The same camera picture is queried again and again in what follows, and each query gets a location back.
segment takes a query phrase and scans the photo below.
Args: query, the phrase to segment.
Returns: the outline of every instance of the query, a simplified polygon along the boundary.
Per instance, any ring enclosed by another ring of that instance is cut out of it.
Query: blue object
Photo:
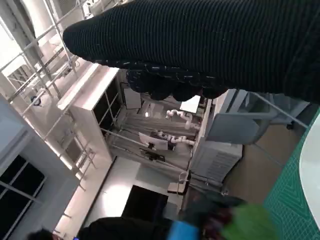
[[[186,222],[175,221],[171,226],[167,240],[197,240],[199,230]]]

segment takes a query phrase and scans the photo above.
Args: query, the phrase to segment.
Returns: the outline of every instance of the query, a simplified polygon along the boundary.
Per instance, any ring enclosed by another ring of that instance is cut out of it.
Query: dark hair
[[[30,233],[26,240],[53,240],[53,234],[42,228],[39,231]]]

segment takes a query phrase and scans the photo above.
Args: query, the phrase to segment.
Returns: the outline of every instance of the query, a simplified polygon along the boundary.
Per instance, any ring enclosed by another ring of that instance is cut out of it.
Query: wooden floor
[[[310,105],[299,119],[309,124],[317,109],[318,106]],[[304,129],[297,125],[294,130],[288,130],[285,125],[271,125],[257,144],[284,165],[303,133]],[[225,179],[225,186],[229,195],[260,204],[275,184],[281,170],[262,151],[254,146],[246,146],[242,160]]]

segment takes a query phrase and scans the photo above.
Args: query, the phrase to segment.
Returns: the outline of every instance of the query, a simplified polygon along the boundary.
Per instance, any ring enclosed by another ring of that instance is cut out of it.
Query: green object
[[[227,240],[278,240],[268,212],[258,205],[236,207],[233,221],[223,231]]]
[[[280,240],[320,240],[320,231],[309,210],[299,175],[300,154],[310,126],[264,202]]]

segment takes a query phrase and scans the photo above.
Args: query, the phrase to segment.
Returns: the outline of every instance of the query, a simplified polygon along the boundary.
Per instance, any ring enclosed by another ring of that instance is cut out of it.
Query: white table
[[[320,229],[320,115],[314,121],[302,147],[299,173],[305,199]]]

